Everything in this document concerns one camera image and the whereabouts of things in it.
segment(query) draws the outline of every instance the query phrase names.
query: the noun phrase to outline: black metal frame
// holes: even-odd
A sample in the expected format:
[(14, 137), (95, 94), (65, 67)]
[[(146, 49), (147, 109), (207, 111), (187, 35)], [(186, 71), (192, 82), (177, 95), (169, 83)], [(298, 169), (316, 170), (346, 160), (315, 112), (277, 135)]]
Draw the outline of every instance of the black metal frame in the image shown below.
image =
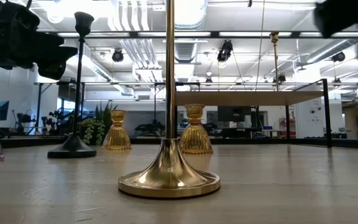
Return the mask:
[[(203, 32), (205, 35), (193, 35), (193, 32)], [(305, 35), (305, 33), (317, 33), (317, 31), (289, 31), (289, 30), (239, 30), (239, 31), (225, 31), (225, 30), (196, 30), (196, 31), (175, 31), (176, 39), (270, 39), (269, 35), (260, 36), (260, 33), (281, 32), (290, 33), (288, 35), (280, 35), (280, 39), (322, 39), (320, 35)], [(56, 34), (65, 39), (77, 39), (78, 36), (71, 35), (73, 32), (48, 32), (49, 34)], [(165, 30), (140, 30), (140, 31), (93, 31), (86, 36), (85, 39), (166, 39)], [(358, 39), (358, 35), (350, 33), (358, 33), (358, 31), (338, 32), (337, 35), (331, 39)]]
[[(303, 88), (306, 88), (311, 85), (323, 85), (323, 98), (324, 98), (324, 109), (325, 109), (325, 119), (326, 119), (326, 145), (327, 148), (331, 148), (333, 146), (333, 139), (331, 134), (331, 118), (329, 117), (329, 98), (328, 98), (328, 82), (326, 78), (322, 78), (320, 80), (317, 80), (313, 83), (309, 83), (307, 85), (303, 85), (299, 88), (294, 89), (293, 91), (298, 91)], [(285, 114), (288, 114), (287, 117), (289, 117), (289, 109), (288, 106), (285, 107)], [(287, 118), (287, 138), (288, 138), (288, 132), (289, 132), (289, 118)]]

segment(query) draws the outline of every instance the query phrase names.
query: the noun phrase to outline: track light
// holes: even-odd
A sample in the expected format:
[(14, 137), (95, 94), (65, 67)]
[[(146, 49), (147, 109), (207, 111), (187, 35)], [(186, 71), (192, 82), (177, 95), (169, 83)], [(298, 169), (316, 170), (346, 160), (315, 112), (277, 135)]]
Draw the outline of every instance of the track light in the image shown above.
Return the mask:
[(218, 53), (218, 58), (217, 58), (218, 63), (226, 62), (227, 60), (229, 60), (232, 51), (233, 51), (233, 44), (231, 43), (231, 40), (225, 40), (221, 50)]
[(124, 60), (124, 55), (122, 54), (122, 49), (114, 49), (114, 53), (111, 57), (114, 62), (122, 62)]

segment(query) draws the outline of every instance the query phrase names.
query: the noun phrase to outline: cable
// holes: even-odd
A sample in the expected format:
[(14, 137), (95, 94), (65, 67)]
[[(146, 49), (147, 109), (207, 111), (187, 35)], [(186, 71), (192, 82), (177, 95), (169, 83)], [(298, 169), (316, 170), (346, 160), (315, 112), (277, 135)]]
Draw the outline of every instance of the cable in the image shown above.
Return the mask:
[(259, 44), (259, 59), (258, 59), (258, 74), (256, 76), (256, 84), (255, 84), (255, 91), (258, 89), (258, 79), (259, 79), (259, 68), (260, 68), (260, 53), (262, 53), (262, 37), (263, 37), (263, 30), (264, 30), (264, 22), (265, 22), (265, 3), (266, 0), (264, 0), (264, 6), (262, 9), (262, 29), (260, 31), (260, 44)]
[(28, 0), (27, 5), (25, 6), (25, 8), (30, 9), (31, 3), (32, 3), (32, 0)]
[(232, 53), (233, 53), (234, 61), (236, 62), (237, 71), (239, 71), (239, 75), (240, 75), (240, 78), (241, 78), (242, 85), (244, 86), (244, 89), (247, 90), (246, 84), (244, 83), (244, 79), (242, 78), (242, 75), (241, 75), (241, 72), (240, 72), (239, 64), (237, 63), (236, 55), (234, 54), (234, 50), (232, 50)]

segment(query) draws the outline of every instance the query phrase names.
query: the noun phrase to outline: black post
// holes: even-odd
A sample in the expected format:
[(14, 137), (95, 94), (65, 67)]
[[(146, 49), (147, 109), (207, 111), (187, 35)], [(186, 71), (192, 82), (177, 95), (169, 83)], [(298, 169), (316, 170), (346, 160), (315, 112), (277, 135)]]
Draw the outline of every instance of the black post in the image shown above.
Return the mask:
[(85, 100), (85, 83), (82, 84), (82, 93), (81, 93), (81, 119), (84, 118), (84, 100)]
[(77, 136), (77, 122), (78, 122), (78, 108), (80, 106), (80, 88), (81, 88), (81, 71), (82, 71), (82, 55), (84, 52), (84, 37), (80, 37), (80, 50), (78, 52), (78, 68), (77, 68), (77, 82), (75, 90), (75, 106), (73, 119), (73, 137)]
[(328, 98), (328, 83), (327, 79), (323, 79), (323, 94), (324, 94), (324, 109), (326, 116), (326, 133), (327, 133), (327, 147), (333, 146), (333, 138), (331, 136), (331, 118), (329, 117), (329, 98)]
[(84, 158), (96, 155), (96, 150), (87, 146), (77, 134), (78, 126), (78, 109), (80, 106), (80, 86), (81, 86), (81, 69), (82, 69), (82, 55), (84, 51), (85, 36), (91, 32), (91, 24), (94, 21), (93, 17), (84, 12), (76, 12), (75, 16), (75, 30), (80, 35), (80, 51), (78, 53), (78, 73), (76, 80), (75, 91), (75, 107), (73, 119), (73, 135), (57, 148), (48, 152), (48, 158)]
[(287, 127), (287, 141), (291, 141), (291, 130), (290, 130), (290, 107), (285, 105), (285, 124)]
[(37, 122), (35, 123), (35, 128), (37, 128), (36, 131), (38, 131), (38, 124), (40, 121), (42, 85), (43, 83), (39, 83), (38, 87)]

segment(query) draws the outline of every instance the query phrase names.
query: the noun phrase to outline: wooden table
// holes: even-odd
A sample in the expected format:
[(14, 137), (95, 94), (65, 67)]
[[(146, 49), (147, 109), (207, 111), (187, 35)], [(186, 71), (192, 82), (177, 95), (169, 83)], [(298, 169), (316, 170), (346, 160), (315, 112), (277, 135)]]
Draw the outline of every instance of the wooden table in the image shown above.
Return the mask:
[(157, 145), (88, 159), (47, 159), (53, 146), (6, 149), (0, 163), (0, 224), (358, 223), (358, 149), (214, 146), (187, 156), (221, 176), (215, 194), (147, 200), (121, 194), (117, 178), (146, 168)]

